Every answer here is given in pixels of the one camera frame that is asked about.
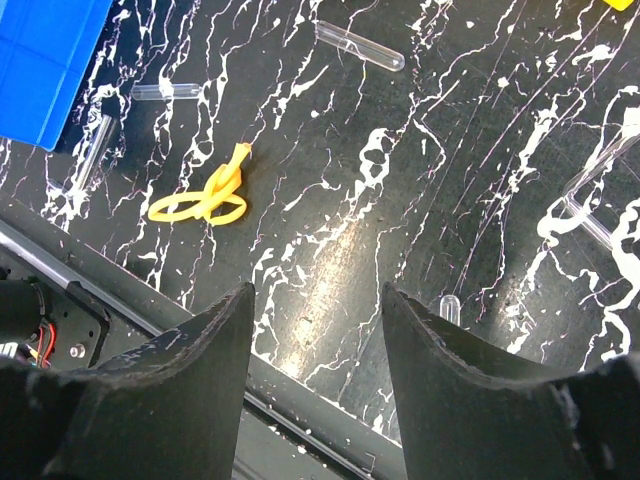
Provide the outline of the clear test tube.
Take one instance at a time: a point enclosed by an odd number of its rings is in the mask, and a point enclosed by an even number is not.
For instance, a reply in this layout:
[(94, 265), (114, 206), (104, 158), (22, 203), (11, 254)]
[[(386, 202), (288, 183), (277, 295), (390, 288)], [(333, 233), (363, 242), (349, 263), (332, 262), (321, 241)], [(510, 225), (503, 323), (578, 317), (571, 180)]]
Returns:
[(589, 160), (586, 166), (563, 189), (564, 210), (571, 218), (577, 218), (581, 228), (609, 252), (613, 249), (612, 232), (595, 215), (598, 209), (595, 201), (598, 200), (598, 197), (593, 194), (580, 201), (578, 194), (593, 181), (601, 179), (605, 172), (614, 165), (614, 162), (624, 156), (638, 142), (639, 124), (633, 123), (630, 126), (623, 126), (620, 132), (614, 136), (613, 141), (599, 153), (596, 159)]
[(440, 299), (439, 315), (450, 323), (461, 325), (461, 304), (456, 295), (444, 295)]
[(135, 85), (131, 96), (136, 101), (196, 99), (202, 90), (198, 84)]
[(391, 72), (405, 67), (404, 56), (386, 46), (325, 21), (315, 23), (316, 39)]

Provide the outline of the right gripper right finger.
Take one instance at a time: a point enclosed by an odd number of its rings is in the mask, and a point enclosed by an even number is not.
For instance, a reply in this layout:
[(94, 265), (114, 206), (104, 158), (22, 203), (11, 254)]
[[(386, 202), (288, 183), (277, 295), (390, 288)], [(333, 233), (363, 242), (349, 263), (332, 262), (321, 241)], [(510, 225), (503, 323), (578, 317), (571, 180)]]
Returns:
[(385, 284), (384, 341), (411, 479), (635, 479), (639, 357), (565, 373)]

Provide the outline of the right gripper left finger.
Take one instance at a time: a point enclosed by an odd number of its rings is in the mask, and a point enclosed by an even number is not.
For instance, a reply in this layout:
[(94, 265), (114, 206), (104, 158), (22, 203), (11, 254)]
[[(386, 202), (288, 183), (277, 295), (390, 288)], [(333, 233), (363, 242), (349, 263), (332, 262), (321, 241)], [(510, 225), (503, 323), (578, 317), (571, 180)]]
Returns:
[(1, 361), (5, 479), (228, 479), (255, 288), (93, 369)]

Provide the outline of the yellow test tube rack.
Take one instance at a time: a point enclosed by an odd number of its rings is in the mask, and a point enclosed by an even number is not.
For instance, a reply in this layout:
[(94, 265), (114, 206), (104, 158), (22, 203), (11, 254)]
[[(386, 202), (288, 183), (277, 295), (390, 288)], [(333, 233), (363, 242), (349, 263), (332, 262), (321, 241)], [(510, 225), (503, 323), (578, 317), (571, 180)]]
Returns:
[(629, 8), (634, 0), (603, 0), (603, 2), (616, 11), (621, 12)]

